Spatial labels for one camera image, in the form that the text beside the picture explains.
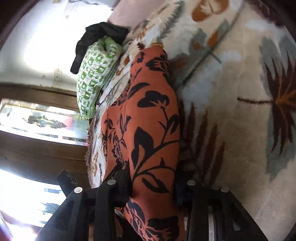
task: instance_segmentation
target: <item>beige blanket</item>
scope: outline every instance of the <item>beige blanket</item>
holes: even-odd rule
[[[229,188],[268,240],[296,222],[296,44],[259,0],[167,0],[127,43],[94,120],[89,179],[105,172],[100,119],[121,94],[140,48],[162,42],[180,101],[180,161]]]

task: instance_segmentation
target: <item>orange fabric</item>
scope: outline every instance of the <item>orange fabric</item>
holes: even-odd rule
[[[122,213],[146,240],[184,240],[184,217],[173,203],[180,126],[161,47],[141,51],[121,96],[102,119],[105,179],[130,165],[132,196]]]

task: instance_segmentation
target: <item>black garment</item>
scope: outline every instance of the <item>black garment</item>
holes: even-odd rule
[[[97,23],[86,27],[86,32],[76,45],[76,58],[72,64],[71,72],[78,74],[80,65],[85,56],[88,46],[94,44],[104,36],[111,37],[116,43],[122,45],[129,30],[127,28],[118,27],[111,23]]]

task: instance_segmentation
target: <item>folded green cloth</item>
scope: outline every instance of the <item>folded green cloth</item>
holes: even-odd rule
[[[77,102],[80,113],[89,119],[94,116],[100,90],[107,82],[122,53],[122,46],[104,37],[89,46],[83,58],[77,80]]]

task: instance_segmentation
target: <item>wall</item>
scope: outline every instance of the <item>wall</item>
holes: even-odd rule
[[[76,90],[70,72],[85,27],[107,21],[111,9],[42,0],[14,28],[0,51],[0,82]]]

